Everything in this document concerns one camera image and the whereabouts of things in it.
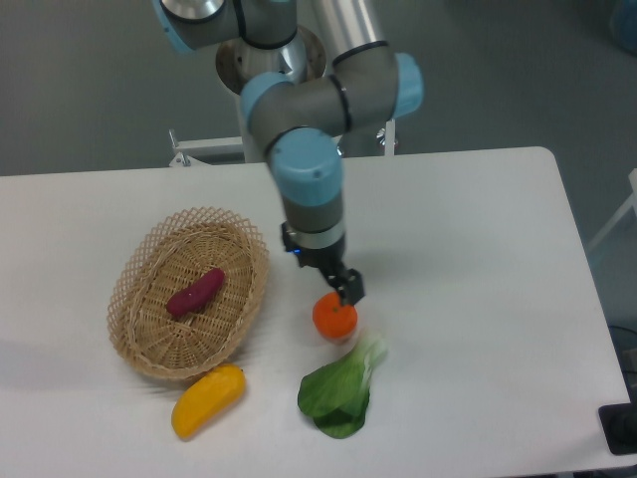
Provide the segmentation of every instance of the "wicker basket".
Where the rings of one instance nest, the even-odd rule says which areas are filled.
[[[226,274],[215,299],[174,319],[166,302],[210,269]],[[110,341],[136,370],[187,379],[239,345],[259,312],[268,249],[250,221],[223,209],[182,211],[154,227],[117,281],[108,306]]]

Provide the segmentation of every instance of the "white table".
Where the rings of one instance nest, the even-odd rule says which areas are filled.
[[[597,417],[628,396],[553,156],[345,162],[345,259],[390,353],[344,441],[297,410],[302,376],[342,351],[314,330],[327,286],[283,252],[265,165],[1,178],[0,475],[469,478],[637,462],[610,454]],[[116,355],[106,306],[144,234],[202,205],[251,218],[272,272],[234,356],[246,396],[183,443],[180,389]]]

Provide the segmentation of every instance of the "bok choy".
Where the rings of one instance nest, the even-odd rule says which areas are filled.
[[[303,378],[299,409],[332,438],[353,435],[365,424],[371,373],[386,354],[385,338],[364,331],[347,355]]]

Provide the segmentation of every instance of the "silver cylinder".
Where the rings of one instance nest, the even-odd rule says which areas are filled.
[[[299,34],[288,45],[274,50],[255,48],[238,39],[234,62],[244,84],[265,72],[283,73],[294,84],[304,82],[308,76],[306,45]]]
[[[161,0],[163,6],[184,20],[203,20],[223,7],[225,0]]]
[[[313,0],[313,3],[333,58],[385,39],[371,0]]]

